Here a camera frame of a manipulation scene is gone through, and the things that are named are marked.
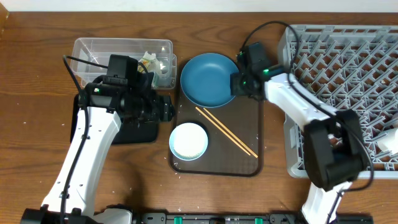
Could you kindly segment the dark blue plate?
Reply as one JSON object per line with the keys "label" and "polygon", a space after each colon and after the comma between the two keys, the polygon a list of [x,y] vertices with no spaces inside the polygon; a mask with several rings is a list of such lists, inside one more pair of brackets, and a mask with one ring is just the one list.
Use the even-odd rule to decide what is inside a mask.
{"label": "dark blue plate", "polygon": [[236,64],[228,57],[205,53],[197,55],[184,66],[180,84],[184,95],[194,104],[217,108],[234,99],[230,76],[238,72]]}

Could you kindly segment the white napkin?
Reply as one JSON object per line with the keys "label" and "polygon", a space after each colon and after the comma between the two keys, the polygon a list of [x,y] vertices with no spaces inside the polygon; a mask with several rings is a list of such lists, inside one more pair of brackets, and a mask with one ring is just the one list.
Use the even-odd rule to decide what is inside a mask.
{"label": "white napkin", "polygon": [[139,59],[138,71],[144,72],[142,65],[146,67],[148,72],[153,72],[160,78],[166,78],[170,74],[170,59],[167,54],[150,54],[145,52],[143,57]]}

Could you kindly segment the wooden chopstick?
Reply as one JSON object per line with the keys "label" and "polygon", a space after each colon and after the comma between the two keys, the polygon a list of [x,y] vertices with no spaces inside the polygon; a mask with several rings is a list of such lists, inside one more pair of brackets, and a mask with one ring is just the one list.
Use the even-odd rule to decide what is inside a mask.
{"label": "wooden chopstick", "polygon": [[[204,118],[206,118],[214,127],[216,127],[219,131],[221,131],[224,135],[225,135],[225,131],[223,131],[218,125],[217,125],[217,123],[215,122],[215,121],[212,121],[212,119],[211,119],[211,117],[203,110],[203,109],[200,109],[199,107],[195,107],[195,109],[204,117]],[[239,146],[239,144],[236,144],[235,142],[234,142],[234,139],[230,139],[229,137],[227,137],[232,143],[234,143],[235,145],[237,145],[239,148],[240,148],[240,146]]]}
{"label": "wooden chopstick", "polygon": [[231,130],[229,130],[216,116],[214,116],[212,113],[210,113],[206,108],[203,108],[203,110],[211,117],[212,121],[215,121],[217,125],[225,131],[225,135],[229,137],[230,139],[234,139],[234,142],[236,144],[239,144],[240,148],[246,152],[247,154],[252,154],[255,158],[258,158],[258,155],[251,149],[249,148],[240,138],[237,137]]}

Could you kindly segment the light blue bowl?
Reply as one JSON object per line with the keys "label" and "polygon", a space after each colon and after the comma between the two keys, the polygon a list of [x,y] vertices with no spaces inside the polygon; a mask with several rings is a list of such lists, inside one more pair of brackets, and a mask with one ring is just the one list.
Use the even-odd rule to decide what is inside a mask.
{"label": "light blue bowl", "polygon": [[178,125],[169,137],[172,154],[183,161],[193,161],[201,157],[208,147],[208,135],[203,127],[196,123]]}

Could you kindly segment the pink-inside paper cup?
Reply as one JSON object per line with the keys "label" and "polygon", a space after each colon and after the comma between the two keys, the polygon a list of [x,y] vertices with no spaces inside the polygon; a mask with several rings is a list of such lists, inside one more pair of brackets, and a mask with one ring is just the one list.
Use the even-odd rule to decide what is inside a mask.
{"label": "pink-inside paper cup", "polygon": [[382,152],[397,154],[397,128],[382,131],[377,136],[376,144]]}

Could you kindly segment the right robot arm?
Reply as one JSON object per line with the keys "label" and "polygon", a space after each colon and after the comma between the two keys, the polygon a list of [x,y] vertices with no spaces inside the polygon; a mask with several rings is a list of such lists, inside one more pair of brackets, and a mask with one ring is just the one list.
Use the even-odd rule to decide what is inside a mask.
{"label": "right robot arm", "polygon": [[337,110],[314,97],[293,74],[268,69],[230,76],[231,94],[277,105],[303,132],[303,159],[311,180],[301,214],[306,223],[333,223],[343,195],[371,165],[353,110]]}

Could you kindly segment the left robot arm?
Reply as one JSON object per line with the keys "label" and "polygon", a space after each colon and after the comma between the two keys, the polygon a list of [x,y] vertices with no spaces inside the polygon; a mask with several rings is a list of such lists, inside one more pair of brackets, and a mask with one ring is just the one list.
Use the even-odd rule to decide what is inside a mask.
{"label": "left robot arm", "polygon": [[138,223],[124,205],[95,213],[95,195],[115,137],[130,138],[147,124],[171,121],[174,106],[150,87],[153,74],[101,75],[79,91],[75,133],[62,169],[39,209],[25,209],[21,223]]}

